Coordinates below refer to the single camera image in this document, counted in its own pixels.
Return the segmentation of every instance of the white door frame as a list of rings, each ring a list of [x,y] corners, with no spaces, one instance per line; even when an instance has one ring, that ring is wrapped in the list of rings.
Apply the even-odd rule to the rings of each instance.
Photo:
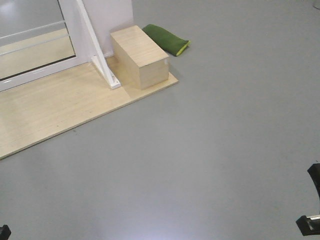
[[[0,92],[92,61],[93,56],[91,54],[92,50],[90,49],[88,35],[81,24],[84,16],[83,13],[79,11],[79,4],[77,0],[58,0],[58,2],[60,4],[65,24],[72,41],[75,57],[8,78],[7,80],[0,81]]]

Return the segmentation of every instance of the green cushion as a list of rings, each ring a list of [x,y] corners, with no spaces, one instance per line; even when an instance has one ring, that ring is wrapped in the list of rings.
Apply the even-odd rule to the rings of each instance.
[[[164,51],[179,56],[190,44],[162,27],[149,24],[142,29]]]

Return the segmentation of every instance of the mirror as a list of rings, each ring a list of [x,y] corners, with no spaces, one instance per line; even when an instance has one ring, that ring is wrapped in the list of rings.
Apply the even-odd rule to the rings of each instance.
[[[0,0],[0,81],[76,56],[58,0]]]

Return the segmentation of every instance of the wooden box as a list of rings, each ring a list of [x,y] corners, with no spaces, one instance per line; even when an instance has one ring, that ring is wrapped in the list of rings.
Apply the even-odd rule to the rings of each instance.
[[[111,33],[114,56],[140,89],[169,77],[169,56],[138,26]]]

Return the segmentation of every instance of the white post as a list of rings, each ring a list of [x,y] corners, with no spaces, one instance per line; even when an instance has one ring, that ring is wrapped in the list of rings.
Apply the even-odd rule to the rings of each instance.
[[[107,65],[107,62],[100,48],[96,33],[94,31],[94,28],[92,27],[92,24],[90,22],[90,19],[83,1],[82,0],[76,0],[76,1],[77,1],[77,6],[79,9],[80,15],[84,21],[85,27],[89,34],[89,38],[93,44],[94,51],[96,53],[96,55],[93,55],[91,57],[92,63],[99,70],[99,72],[102,74],[104,79],[108,82],[111,89],[116,89],[121,87],[121,83],[119,82],[119,80],[116,78],[116,76],[112,73],[112,71]]]

